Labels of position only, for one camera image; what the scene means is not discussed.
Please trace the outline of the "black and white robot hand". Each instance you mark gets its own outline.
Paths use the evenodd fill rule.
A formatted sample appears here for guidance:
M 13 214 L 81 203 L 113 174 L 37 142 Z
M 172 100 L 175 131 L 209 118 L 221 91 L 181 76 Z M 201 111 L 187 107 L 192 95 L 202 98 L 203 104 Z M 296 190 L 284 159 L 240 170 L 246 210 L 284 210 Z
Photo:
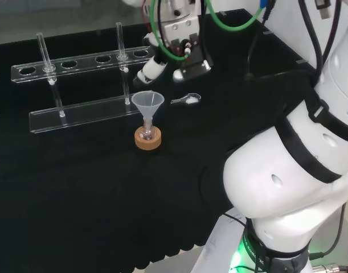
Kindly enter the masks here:
M 133 79 L 136 87 L 148 86 L 157 81 L 169 64 L 175 67 L 173 81 L 177 83 L 203 76 L 211 70 L 212 59 L 204 44 L 197 16 L 192 16 L 162 27 L 163 34 L 150 32 L 144 43 L 154 49 L 154 56 Z

